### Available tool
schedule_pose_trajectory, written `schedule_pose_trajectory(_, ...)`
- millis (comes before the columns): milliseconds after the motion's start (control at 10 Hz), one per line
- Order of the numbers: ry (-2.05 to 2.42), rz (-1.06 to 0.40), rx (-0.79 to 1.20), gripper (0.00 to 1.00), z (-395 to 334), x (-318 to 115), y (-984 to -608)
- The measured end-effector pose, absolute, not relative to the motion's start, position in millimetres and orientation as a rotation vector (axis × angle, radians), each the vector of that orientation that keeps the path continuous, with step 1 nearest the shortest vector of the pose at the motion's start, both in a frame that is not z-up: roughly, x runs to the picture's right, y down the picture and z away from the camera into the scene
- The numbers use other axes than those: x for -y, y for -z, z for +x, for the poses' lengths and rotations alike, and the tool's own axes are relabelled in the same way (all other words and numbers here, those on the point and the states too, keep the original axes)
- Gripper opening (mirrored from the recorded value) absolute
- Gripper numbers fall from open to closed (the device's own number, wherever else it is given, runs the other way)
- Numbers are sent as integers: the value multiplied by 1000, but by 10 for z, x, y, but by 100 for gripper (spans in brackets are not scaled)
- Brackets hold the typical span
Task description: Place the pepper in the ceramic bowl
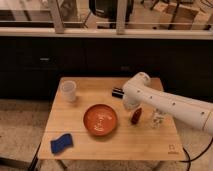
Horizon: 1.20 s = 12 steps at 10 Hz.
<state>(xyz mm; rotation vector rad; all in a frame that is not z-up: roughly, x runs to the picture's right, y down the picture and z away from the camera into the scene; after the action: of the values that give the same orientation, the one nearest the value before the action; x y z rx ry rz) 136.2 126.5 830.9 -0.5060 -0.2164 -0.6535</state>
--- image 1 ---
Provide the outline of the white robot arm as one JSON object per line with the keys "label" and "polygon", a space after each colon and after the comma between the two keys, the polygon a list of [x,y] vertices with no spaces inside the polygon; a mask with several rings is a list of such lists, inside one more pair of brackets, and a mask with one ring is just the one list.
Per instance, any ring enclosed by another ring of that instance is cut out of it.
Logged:
{"label": "white robot arm", "polygon": [[166,93],[149,87],[151,78],[139,72],[123,85],[123,102],[134,109],[141,102],[213,136],[213,103]]}

